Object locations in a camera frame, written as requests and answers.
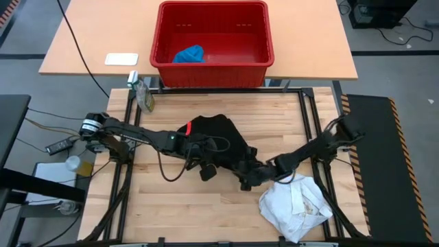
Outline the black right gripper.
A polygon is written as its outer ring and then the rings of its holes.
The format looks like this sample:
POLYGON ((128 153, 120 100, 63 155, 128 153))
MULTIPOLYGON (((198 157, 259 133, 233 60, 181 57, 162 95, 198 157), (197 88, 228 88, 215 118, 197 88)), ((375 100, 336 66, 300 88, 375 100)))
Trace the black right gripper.
POLYGON ((274 166, 258 161, 257 149, 254 147, 247 147, 243 158, 236 164, 236 177, 240 184, 248 183, 251 187, 258 187, 272 180, 274 175, 274 166))

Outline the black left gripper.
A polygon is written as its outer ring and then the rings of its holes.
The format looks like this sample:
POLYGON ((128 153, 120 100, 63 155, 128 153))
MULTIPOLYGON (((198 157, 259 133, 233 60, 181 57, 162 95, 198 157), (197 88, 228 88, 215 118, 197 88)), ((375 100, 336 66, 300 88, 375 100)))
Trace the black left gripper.
POLYGON ((213 165, 218 168, 219 165, 215 163, 215 153, 220 152, 214 137, 205 134, 191 134, 186 135, 185 143, 185 168, 194 168, 198 165, 206 167, 213 165))

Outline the black garment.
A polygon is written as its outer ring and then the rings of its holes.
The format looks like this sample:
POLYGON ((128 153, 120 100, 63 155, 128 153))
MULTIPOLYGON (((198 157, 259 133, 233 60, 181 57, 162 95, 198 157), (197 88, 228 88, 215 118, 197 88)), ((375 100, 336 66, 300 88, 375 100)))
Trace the black garment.
POLYGON ((234 170, 240 168, 240 163, 246 163, 246 169, 252 169, 261 164, 256 159, 257 149, 246 143, 234 123, 223 114, 213 117, 198 116, 179 127, 178 132, 214 137, 217 149, 223 150, 211 155, 211 160, 217 167, 234 170))

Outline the white button shirt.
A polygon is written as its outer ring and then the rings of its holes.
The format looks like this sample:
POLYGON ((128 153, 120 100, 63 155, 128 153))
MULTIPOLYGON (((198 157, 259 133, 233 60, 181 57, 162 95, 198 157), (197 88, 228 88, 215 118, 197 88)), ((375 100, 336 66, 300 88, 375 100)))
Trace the white button shirt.
POLYGON ((259 210, 287 240, 297 243, 333 212, 312 177, 297 174, 288 180, 274 183, 262 194, 259 210))

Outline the blue garment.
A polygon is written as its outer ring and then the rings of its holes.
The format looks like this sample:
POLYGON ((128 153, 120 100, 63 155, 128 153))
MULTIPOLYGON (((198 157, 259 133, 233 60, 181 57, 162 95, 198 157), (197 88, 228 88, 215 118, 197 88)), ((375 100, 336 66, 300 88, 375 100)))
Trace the blue garment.
POLYGON ((204 50, 199 45, 188 47, 182 51, 179 51, 172 60, 173 63, 203 63, 204 50))

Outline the red plastic laundry basket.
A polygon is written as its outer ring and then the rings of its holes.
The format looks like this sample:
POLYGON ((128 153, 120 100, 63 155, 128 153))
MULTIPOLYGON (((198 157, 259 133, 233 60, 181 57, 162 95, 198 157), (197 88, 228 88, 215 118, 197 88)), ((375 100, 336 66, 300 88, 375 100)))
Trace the red plastic laundry basket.
POLYGON ((167 87, 258 87, 273 63, 263 1, 164 1, 158 7, 150 64, 167 87), (205 62, 172 62, 194 45, 203 48, 205 62))

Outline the white rectangular device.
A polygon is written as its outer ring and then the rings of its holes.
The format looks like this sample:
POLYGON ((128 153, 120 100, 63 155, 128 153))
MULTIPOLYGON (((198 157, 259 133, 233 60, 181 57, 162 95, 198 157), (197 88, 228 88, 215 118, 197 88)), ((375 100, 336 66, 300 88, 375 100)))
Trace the white rectangular device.
POLYGON ((109 53, 106 55, 104 64, 107 66, 134 66, 138 59, 139 55, 136 53, 109 53))

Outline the black striped-edge floor mat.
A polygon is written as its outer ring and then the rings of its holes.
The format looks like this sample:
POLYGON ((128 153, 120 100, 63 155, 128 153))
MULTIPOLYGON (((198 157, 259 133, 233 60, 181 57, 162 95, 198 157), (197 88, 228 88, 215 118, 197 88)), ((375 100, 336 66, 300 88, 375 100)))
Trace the black striped-edge floor mat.
POLYGON ((372 239, 432 243, 394 100, 343 94, 341 101, 343 112, 365 133, 349 155, 372 239))

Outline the clear plastic bottle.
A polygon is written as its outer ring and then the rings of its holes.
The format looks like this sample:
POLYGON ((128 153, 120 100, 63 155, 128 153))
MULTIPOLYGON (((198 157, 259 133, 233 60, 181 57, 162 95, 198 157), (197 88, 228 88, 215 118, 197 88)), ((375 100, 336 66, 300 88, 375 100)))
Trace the clear plastic bottle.
POLYGON ((79 156, 70 156, 65 161, 65 166, 70 172, 81 176, 90 176, 93 172, 93 164, 83 161, 79 156))

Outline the black power adapter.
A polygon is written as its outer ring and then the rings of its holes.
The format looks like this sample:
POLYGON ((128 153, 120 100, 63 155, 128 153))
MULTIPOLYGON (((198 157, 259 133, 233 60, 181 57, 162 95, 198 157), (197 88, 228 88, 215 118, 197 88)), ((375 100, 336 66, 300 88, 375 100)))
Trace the black power adapter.
POLYGON ((75 140, 71 138, 63 139, 51 145, 45 147, 48 155, 52 156, 54 154, 69 150, 73 147, 75 140))

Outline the white board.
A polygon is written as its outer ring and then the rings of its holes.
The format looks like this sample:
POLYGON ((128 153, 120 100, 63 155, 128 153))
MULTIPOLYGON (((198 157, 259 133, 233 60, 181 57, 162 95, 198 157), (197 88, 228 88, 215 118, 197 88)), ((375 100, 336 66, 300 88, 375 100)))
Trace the white board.
MULTIPOLYGON (((34 177, 61 182, 63 185, 75 187, 76 173, 69 171, 64 163, 37 163, 33 173, 34 177)), ((26 201, 29 205, 58 204, 60 198, 44 196, 37 193, 28 193, 26 201)))

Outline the beige wooden table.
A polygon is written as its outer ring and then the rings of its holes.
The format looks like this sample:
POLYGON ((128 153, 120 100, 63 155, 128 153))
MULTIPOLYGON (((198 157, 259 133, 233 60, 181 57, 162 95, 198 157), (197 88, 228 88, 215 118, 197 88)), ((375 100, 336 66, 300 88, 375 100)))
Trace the beige wooden table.
MULTIPOLYGON (((276 79, 356 80, 336 0, 263 0, 268 5, 276 79)), ((45 55, 43 75, 157 75, 150 64, 163 0, 71 0, 45 55), (136 53, 134 66, 107 66, 109 53, 136 53)))

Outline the black desk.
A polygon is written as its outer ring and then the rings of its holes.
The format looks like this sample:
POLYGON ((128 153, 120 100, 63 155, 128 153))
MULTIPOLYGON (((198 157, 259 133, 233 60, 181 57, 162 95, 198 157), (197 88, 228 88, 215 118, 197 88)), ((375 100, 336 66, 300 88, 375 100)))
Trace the black desk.
POLYGON ((0 95, 0 219, 8 203, 23 204, 27 192, 85 201, 85 190, 5 168, 31 100, 30 95, 0 95))

